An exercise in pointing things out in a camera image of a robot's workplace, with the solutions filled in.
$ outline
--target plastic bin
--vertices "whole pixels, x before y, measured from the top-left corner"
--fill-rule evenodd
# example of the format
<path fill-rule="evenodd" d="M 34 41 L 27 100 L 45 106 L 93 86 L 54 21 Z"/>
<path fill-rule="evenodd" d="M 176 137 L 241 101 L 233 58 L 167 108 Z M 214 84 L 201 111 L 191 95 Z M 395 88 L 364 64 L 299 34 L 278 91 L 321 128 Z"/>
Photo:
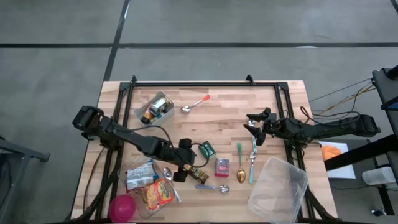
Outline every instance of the plastic bin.
<path fill-rule="evenodd" d="M 303 170 L 272 157 L 261 170 L 248 208 L 266 222 L 293 223 L 307 187 L 308 177 Z"/>
<path fill-rule="evenodd" d="M 146 163 L 149 160 L 151 160 L 151 158 L 148 158 L 146 156 L 137 156 L 130 163 L 125 164 L 120 168 L 120 170 L 118 172 L 118 176 L 119 176 L 119 179 L 123 182 L 125 187 L 127 186 L 127 170 L 135 169 L 135 168 L 143 165 L 144 163 Z M 166 180 L 166 188 L 170 192 L 170 194 L 173 195 L 173 198 L 175 198 L 172 186 L 167 182 L 167 179 L 164 177 L 162 170 L 156 164 L 155 160 L 154 160 L 153 167 L 154 167 L 156 174 L 159 176 L 159 179 Z M 128 194 L 133 197 L 134 202 L 136 204 L 136 208 L 138 210 L 138 214 L 141 218 L 149 218 L 149 217 L 153 216 L 155 213 L 157 213 L 164 206 L 167 206 L 169 203 L 172 203 L 172 201 L 171 201 L 171 202 L 161 206 L 157 210 L 152 211 L 152 210 L 147 209 L 146 205 L 144 204 L 144 202 L 142 201 L 142 199 L 140 198 L 140 196 L 137 193 L 130 191 Z"/>
<path fill-rule="evenodd" d="M 159 100 L 159 99 L 161 99 L 161 98 L 163 98 L 163 97 L 166 97 L 166 98 L 171 102 L 171 104 L 170 104 L 170 106 L 169 106 L 169 110 L 168 110 L 160 119 L 158 119 L 158 120 L 155 121 L 154 123 L 144 124 L 144 123 L 141 121 L 141 118 L 142 118 L 142 116 L 144 115 L 145 111 L 148 109 L 148 107 L 149 107 L 151 104 L 155 103 L 157 100 Z M 150 101 L 148 101 L 148 102 L 147 102 L 144 106 L 142 106 L 141 108 L 139 108 L 139 109 L 134 109 L 132 112 L 134 113 L 134 116 L 135 116 L 136 118 L 138 118 L 140 124 L 141 124 L 143 127 L 146 127 L 146 126 L 150 126 L 150 125 L 158 125 L 158 126 L 162 125 L 162 124 L 165 123 L 171 116 L 174 115 L 174 112 L 175 112 L 175 111 L 174 111 L 174 103 L 173 103 L 173 101 L 171 101 L 170 98 L 167 97 L 167 95 L 166 95 L 164 92 L 159 91 L 159 92 L 156 93 L 156 95 L 155 95 L 155 97 L 153 97 L 153 99 L 151 99 Z M 156 130 L 156 128 L 147 128 L 147 129 L 148 129 L 148 130 L 151 130 L 151 131 Z"/>

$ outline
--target metal fork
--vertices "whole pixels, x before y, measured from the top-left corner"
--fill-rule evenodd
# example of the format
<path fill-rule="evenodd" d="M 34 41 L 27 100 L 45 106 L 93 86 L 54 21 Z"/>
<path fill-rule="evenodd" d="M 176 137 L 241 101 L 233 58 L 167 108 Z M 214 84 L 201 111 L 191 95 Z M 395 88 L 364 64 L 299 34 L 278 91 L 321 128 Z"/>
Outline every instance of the metal fork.
<path fill-rule="evenodd" d="M 254 174 L 254 160 L 256 159 L 256 153 L 250 153 L 251 167 L 250 167 L 250 178 L 249 184 L 253 184 L 253 174 Z"/>

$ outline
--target wooden table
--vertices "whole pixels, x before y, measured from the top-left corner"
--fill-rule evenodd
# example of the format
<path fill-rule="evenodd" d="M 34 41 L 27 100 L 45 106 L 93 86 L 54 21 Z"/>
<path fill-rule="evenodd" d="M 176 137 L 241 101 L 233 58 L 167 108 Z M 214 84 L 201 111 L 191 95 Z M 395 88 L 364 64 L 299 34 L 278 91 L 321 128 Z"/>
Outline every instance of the wooden table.
<path fill-rule="evenodd" d="M 310 113 L 310 105 L 305 91 L 304 82 L 288 81 L 294 115 L 297 119 L 305 120 L 300 112 L 300 106 L 304 106 Z M 104 82 L 99 98 L 98 107 L 103 109 L 106 116 L 111 116 L 118 97 L 119 82 Z M 264 220 L 250 212 L 246 204 L 254 184 L 248 183 L 250 171 L 249 155 L 252 152 L 252 141 L 249 131 L 243 128 L 247 122 L 246 114 L 260 113 L 265 107 L 277 113 L 275 91 L 271 87 L 134 87 L 132 108 L 129 115 L 128 128 L 140 127 L 139 121 L 132 111 L 149 101 L 158 91 L 163 91 L 175 104 L 175 114 L 162 126 L 169 132 L 173 144 L 178 145 L 179 139 L 190 138 L 192 142 L 209 141 L 214 147 L 219 158 L 230 160 L 230 172 L 228 178 L 215 177 L 215 161 L 202 168 L 209 176 L 208 185 L 226 184 L 231 188 L 228 194 L 218 191 L 205 191 L 195 189 L 197 182 L 187 177 L 185 183 L 175 182 L 183 202 L 178 204 L 175 200 L 164 207 L 149 219 L 141 219 L 134 216 L 133 222 L 263 222 Z M 203 102 L 189 114 L 182 114 L 179 108 L 191 105 L 206 94 L 211 98 Z M 124 108 L 121 110 L 120 121 L 123 118 Z M 159 136 L 166 138 L 161 130 L 139 131 L 143 135 Z M 240 184 L 236 180 L 236 172 L 239 169 L 239 157 L 236 144 L 240 142 L 243 150 L 243 169 L 247 173 L 245 183 Z M 73 205 L 72 218 L 82 213 L 83 195 L 87 185 L 93 163 L 102 150 L 99 141 L 89 143 L 80 182 Z M 193 147 L 197 153 L 195 164 L 202 164 L 205 159 L 197 147 Z M 258 155 L 254 163 L 254 181 L 268 158 L 274 156 L 286 160 L 283 140 L 267 136 L 265 143 L 257 147 Z M 134 156 L 139 155 L 135 146 L 125 144 L 123 164 L 128 163 Z M 100 159 L 95 174 L 91 181 L 86 204 L 88 205 L 98 193 L 104 167 L 105 152 Z M 304 156 L 310 188 L 320 203 L 333 216 L 337 216 L 335 203 L 326 176 L 325 165 L 319 146 L 309 145 L 305 149 Z M 157 161 L 159 167 L 167 166 L 174 172 L 177 166 Z M 125 194 L 123 184 L 118 185 L 118 193 Z M 110 191 L 104 200 L 104 217 L 107 214 Z"/>

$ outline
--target gray floor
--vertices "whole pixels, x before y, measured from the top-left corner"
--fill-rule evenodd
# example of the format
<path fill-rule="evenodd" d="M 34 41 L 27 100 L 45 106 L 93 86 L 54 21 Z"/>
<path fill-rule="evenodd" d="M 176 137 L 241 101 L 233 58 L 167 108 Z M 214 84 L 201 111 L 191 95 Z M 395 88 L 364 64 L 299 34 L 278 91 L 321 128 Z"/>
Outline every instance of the gray floor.
<path fill-rule="evenodd" d="M 0 43 L 112 42 L 122 4 L 0 0 Z M 397 22 L 389 0 L 135 0 L 121 42 L 393 42 Z M 0 134 L 51 153 L 47 164 L 30 165 L 13 223 L 59 222 L 68 215 L 86 147 L 71 121 L 81 105 L 98 101 L 109 52 L 0 49 Z M 139 80 L 242 80 L 251 74 L 257 80 L 305 80 L 311 100 L 370 78 L 372 70 L 395 66 L 397 55 L 398 48 L 119 49 L 111 80 L 129 80 L 132 74 Z M 325 109 L 365 84 L 311 106 Z M 351 104 L 333 112 L 350 110 Z M 380 104 L 372 91 L 355 107 L 381 127 L 372 140 L 392 133 Z M 347 200 L 347 194 L 357 200 Z M 333 195 L 343 219 L 394 223 L 369 214 L 379 201 L 366 189 Z"/>

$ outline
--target pink cup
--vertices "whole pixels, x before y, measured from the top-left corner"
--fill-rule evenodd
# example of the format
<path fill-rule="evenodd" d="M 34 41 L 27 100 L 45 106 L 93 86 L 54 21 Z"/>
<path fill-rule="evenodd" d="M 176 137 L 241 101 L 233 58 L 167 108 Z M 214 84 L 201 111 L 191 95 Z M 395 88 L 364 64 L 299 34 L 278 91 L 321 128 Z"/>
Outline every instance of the pink cup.
<path fill-rule="evenodd" d="M 128 222 L 135 211 L 136 204 L 130 195 L 118 195 L 109 205 L 109 216 L 116 223 Z"/>

